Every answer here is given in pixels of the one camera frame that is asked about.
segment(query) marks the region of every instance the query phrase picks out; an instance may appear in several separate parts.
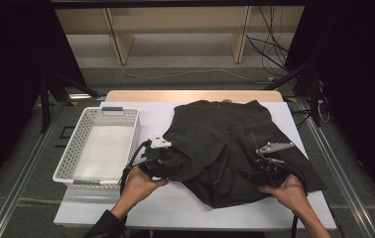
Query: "black sleeve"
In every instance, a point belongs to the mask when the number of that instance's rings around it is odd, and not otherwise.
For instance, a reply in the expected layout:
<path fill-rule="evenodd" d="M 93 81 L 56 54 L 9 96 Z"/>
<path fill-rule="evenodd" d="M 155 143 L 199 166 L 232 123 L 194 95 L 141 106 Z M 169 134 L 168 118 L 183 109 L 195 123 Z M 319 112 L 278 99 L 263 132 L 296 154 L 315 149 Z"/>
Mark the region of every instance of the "black sleeve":
<path fill-rule="evenodd" d="M 120 237 L 126 229 L 126 216 L 120 220 L 114 216 L 109 210 L 105 210 L 100 219 L 89 229 L 83 236 L 84 238 L 100 238 L 100 237 Z"/>

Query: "metal rail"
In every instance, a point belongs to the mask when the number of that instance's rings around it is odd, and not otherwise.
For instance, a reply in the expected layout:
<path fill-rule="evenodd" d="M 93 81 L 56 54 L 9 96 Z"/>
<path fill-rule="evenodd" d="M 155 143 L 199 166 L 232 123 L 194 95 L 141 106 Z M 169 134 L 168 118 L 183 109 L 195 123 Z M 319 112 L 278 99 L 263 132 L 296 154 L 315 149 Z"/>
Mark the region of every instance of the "metal rail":
<path fill-rule="evenodd" d="M 300 104 L 302 109 L 309 109 L 307 103 L 301 98 Z M 354 215 L 355 221 L 360 227 L 361 233 L 366 238 L 375 237 L 375 224 L 367 209 L 361 202 L 360 197 L 354 190 L 351 181 L 348 179 L 345 171 L 343 170 L 341 164 L 338 161 L 335 153 L 333 152 L 330 144 L 327 142 L 321 128 L 318 128 L 313 120 L 308 120 L 309 127 L 311 128 L 312 134 L 320 147 L 323 157 L 332 172 L 345 201 L 348 204 L 349 209 Z"/>
<path fill-rule="evenodd" d="M 5 228 L 9 220 L 11 219 L 12 214 L 14 213 L 17 203 L 19 202 L 20 197 L 27 186 L 27 183 L 31 178 L 31 175 L 33 174 L 33 170 L 36 167 L 46 147 L 46 143 L 51 136 L 52 129 L 55 126 L 55 123 L 61 115 L 64 107 L 65 102 L 58 102 L 55 106 L 52 114 L 52 123 L 49 125 L 47 130 L 39 137 L 34 150 L 32 151 L 28 161 L 21 170 L 21 173 L 18 176 L 17 181 L 15 182 L 11 192 L 8 194 L 5 202 L 0 208 L 0 237 L 5 231 Z"/>

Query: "floor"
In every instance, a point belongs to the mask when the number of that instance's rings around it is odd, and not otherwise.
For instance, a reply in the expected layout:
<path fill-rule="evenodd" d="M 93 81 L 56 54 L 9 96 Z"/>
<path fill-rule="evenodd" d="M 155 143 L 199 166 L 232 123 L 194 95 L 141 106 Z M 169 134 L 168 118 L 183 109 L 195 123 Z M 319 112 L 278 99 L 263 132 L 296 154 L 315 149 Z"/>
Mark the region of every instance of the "floor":
<path fill-rule="evenodd" d="M 251 37 L 266 39 L 266 35 L 261 34 Z M 281 44 L 287 48 L 292 37 L 293 34 L 283 34 Z M 273 63 L 262 59 L 248 43 L 242 63 L 234 63 L 228 36 L 220 34 L 136 36 L 124 66 L 116 63 L 107 36 L 68 36 L 68 39 L 88 86 L 104 92 L 115 88 L 260 89 L 266 85 L 269 77 L 276 78 L 275 74 L 283 73 Z M 256 44 L 261 49 L 264 47 L 262 43 Z M 275 55 L 274 48 L 266 46 L 266 49 L 275 61 L 281 60 Z M 279 90 L 285 97 L 293 96 L 293 86 L 292 81 Z M 70 88 L 69 92 L 78 91 Z M 52 98 L 51 101 L 55 116 L 59 105 L 55 105 Z M 81 237 L 86 232 L 86 228 L 54 225 L 53 220 L 65 187 L 54 183 L 52 174 L 69 136 L 69 131 L 64 128 L 75 124 L 83 108 L 98 104 L 98 101 L 79 101 L 64 105 L 50 137 L 41 138 L 42 113 L 36 103 L 32 120 L 23 131 L 11 158 L 0 170 L 0 211 L 13 187 L 16 187 L 17 180 L 22 185 L 22 193 L 18 194 L 13 212 L 7 217 L 0 216 L 4 224 L 0 228 L 0 237 Z M 292 111 L 307 109 L 307 99 L 299 98 L 298 102 L 289 102 L 289 106 Z M 353 212 L 352 204 L 333 175 L 328 159 L 316 139 L 320 133 L 326 138 L 334 158 L 339 162 L 355 197 L 368 213 L 375 229 L 375 185 L 364 168 L 356 163 L 346 135 L 335 124 L 334 117 L 329 115 L 328 122 L 321 120 L 320 129 L 315 130 L 312 120 L 306 120 L 303 113 L 295 113 L 293 116 L 311 162 L 329 186 L 323 194 L 338 225 L 337 230 L 331 231 L 332 237 L 375 237 L 366 235 L 364 225 L 359 223 L 359 217 Z M 321 116 L 324 120 L 328 118 L 326 113 L 321 113 Z M 33 148 L 39 145 L 39 140 L 46 140 L 46 145 L 41 155 L 34 155 Z M 36 163 L 30 167 L 28 161 L 34 158 Z M 31 168 L 27 179 L 22 179 L 23 168 Z M 290 237 L 290 232 L 266 232 L 265 235 Z M 301 230 L 298 237 L 308 237 L 308 234 Z"/>

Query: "wooden panel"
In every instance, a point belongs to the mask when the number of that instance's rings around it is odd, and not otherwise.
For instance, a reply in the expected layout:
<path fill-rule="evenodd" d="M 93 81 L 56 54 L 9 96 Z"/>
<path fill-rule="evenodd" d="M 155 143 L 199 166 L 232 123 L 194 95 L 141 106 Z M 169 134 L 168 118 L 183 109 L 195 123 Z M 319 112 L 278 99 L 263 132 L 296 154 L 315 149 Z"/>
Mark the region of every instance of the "wooden panel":
<path fill-rule="evenodd" d="M 261 7 L 268 24 L 271 23 L 271 7 Z M 294 33 L 299 25 L 305 7 L 296 6 L 277 6 L 274 12 L 274 21 L 272 23 L 274 33 Z M 250 33 L 267 33 L 268 28 L 262 17 L 259 7 L 253 7 L 249 22 Z"/>
<path fill-rule="evenodd" d="M 241 62 L 243 58 L 244 43 L 249 27 L 252 7 L 244 7 L 243 16 L 238 20 L 237 32 L 230 34 L 231 49 L 233 50 L 234 62 Z"/>
<path fill-rule="evenodd" d="M 58 9 L 56 12 L 67 35 L 110 33 L 103 9 Z"/>
<path fill-rule="evenodd" d="M 267 90 L 113 90 L 107 94 L 106 101 L 172 101 L 191 102 L 198 100 L 233 102 L 283 102 L 278 91 Z"/>
<path fill-rule="evenodd" d="M 112 9 L 121 34 L 233 33 L 244 7 Z"/>

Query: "person's arm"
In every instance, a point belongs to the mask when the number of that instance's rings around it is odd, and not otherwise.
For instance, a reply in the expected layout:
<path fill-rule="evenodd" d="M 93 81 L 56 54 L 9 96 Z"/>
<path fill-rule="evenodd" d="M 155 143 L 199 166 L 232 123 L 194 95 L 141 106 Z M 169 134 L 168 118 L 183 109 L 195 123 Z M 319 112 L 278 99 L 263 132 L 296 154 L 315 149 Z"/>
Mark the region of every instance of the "person's arm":
<path fill-rule="evenodd" d="M 271 193 L 281 204 L 291 209 L 303 222 L 311 237 L 330 237 L 312 209 L 297 177 L 289 175 L 280 187 L 261 185 L 259 190 Z"/>
<path fill-rule="evenodd" d="M 167 183 L 169 181 L 166 178 L 152 180 L 141 169 L 134 167 L 129 173 L 125 189 L 116 204 L 110 211 L 104 211 L 101 218 L 85 234 L 84 238 L 120 237 L 125 231 L 127 213 L 155 189 Z"/>

